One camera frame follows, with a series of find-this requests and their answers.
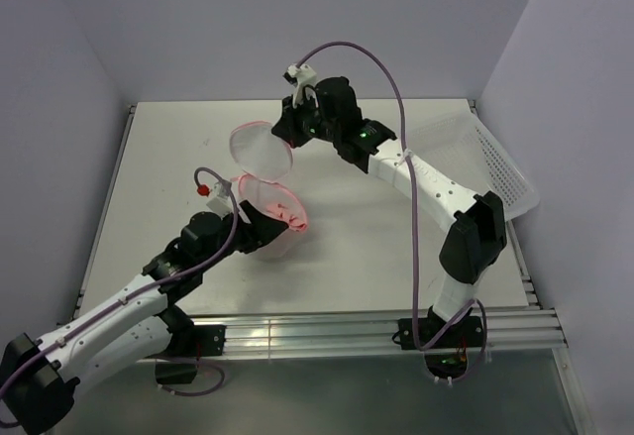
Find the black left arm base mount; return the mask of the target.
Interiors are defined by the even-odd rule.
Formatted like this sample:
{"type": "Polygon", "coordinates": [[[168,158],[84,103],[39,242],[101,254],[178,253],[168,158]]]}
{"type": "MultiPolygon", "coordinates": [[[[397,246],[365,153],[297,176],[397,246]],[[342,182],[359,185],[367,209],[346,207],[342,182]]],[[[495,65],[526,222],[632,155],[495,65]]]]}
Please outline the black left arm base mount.
{"type": "Polygon", "coordinates": [[[158,315],[165,326],[166,346],[149,355],[155,359],[155,380],[160,391],[179,397],[201,397],[221,389],[226,372],[207,357],[221,356],[226,335],[225,325],[212,325],[210,330],[197,328],[192,319],[176,305],[158,315]],[[185,391],[177,388],[194,382],[200,369],[216,373],[217,381],[209,388],[185,391]]]}

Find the pink bra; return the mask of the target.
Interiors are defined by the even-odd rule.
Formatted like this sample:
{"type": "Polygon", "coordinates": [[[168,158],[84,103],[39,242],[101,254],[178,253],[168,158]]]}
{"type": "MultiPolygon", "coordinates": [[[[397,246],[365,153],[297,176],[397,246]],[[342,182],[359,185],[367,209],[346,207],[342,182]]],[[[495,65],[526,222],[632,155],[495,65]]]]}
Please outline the pink bra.
{"type": "Polygon", "coordinates": [[[286,223],[291,231],[307,230],[309,221],[305,208],[285,186],[245,174],[239,180],[239,193],[262,214],[286,223]]]}

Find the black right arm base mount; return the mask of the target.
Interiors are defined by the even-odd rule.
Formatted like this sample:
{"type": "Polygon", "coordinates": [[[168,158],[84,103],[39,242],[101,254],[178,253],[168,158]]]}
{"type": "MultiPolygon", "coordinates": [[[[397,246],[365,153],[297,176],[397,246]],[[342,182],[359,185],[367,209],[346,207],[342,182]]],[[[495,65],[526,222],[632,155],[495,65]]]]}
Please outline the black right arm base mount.
{"type": "Polygon", "coordinates": [[[419,345],[415,345],[413,323],[409,318],[397,321],[391,336],[402,351],[423,349],[424,366],[434,383],[452,385],[463,380],[485,359],[488,325],[485,318],[470,312],[456,324],[444,328],[436,316],[418,319],[419,345]]]}

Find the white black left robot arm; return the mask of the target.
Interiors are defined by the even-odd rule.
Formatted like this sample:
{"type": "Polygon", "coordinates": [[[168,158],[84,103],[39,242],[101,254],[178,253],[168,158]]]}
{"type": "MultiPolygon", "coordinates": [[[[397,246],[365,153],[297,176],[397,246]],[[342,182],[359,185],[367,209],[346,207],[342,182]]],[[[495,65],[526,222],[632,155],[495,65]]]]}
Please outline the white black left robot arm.
{"type": "Polygon", "coordinates": [[[247,201],[223,216],[199,212],[106,301],[43,336],[16,337],[1,360],[1,401],[14,417],[2,428],[43,434],[68,414],[81,392],[136,361],[193,355],[196,331],[178,301],[217,263],[253,253],[288,228],[247,201]]]}

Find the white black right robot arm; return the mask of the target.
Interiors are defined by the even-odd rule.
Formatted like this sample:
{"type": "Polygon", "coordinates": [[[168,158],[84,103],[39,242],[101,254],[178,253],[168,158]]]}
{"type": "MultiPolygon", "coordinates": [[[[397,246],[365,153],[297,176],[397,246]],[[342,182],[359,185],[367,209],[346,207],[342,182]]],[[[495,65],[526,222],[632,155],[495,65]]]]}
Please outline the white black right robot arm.
{"type": "Polygon", "coordinates": [[[507,243],[501,199],[461,186],[417,157],[387,126],[364,117],[347,78],[318,80],[308,66],[292,66],[284,77],[293,93],[282,101],[275,136],[294,149],[312,140],[331,144],[341,159],[409,197],[445,232],[439,261],[446,276],[428,326],[434,342],[453,344],[463,333],[460,318],[475,302],[479,278],[507,243]]]}

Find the white mesh laundry bag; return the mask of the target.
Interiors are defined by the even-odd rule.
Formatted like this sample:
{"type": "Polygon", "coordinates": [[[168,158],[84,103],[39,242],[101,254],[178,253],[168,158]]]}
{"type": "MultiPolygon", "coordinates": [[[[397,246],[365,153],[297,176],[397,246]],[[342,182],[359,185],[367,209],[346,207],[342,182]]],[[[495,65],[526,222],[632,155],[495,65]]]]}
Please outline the white mesh laundry bag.
{"type": "MultiPolygon", "coordinates": [[[[291,148],[275,136],[271,128],[272,124],[269,122],[256,121],[239,126],[230,134],[230,154],[243,172],[234,179],[238,185],[240,198],[239,180],[243,175],[252,175],[259,180],[282,185],[282,179],[291,172],[293,166],[291,148]]],[[[298,233],[291,231],[288,227],[271,244],[255,251],[254,257],[264,261],[283,257],[298,244],[307,230],[298,233]]]]}

